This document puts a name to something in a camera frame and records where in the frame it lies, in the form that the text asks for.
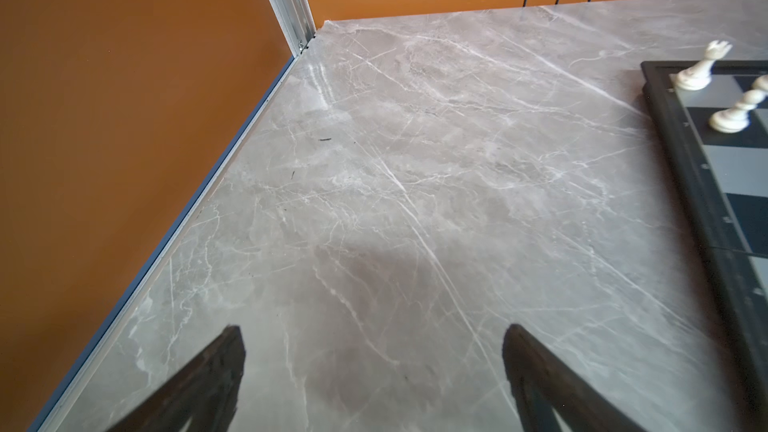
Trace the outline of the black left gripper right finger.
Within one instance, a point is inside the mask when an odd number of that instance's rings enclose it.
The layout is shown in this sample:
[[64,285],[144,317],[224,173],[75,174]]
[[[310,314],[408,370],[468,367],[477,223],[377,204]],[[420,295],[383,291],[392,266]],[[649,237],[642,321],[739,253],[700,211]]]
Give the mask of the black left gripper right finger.
[[502,358],[525,431],[635,431],[643,428],[569,368],[520,324],[510,325]]

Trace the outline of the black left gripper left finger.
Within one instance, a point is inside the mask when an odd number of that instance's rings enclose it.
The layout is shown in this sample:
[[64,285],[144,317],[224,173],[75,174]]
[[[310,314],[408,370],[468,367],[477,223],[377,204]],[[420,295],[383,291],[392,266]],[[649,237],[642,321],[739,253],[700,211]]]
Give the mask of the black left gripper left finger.
[[246,351],[229,325],[112,431],[226,431],[235,416]]

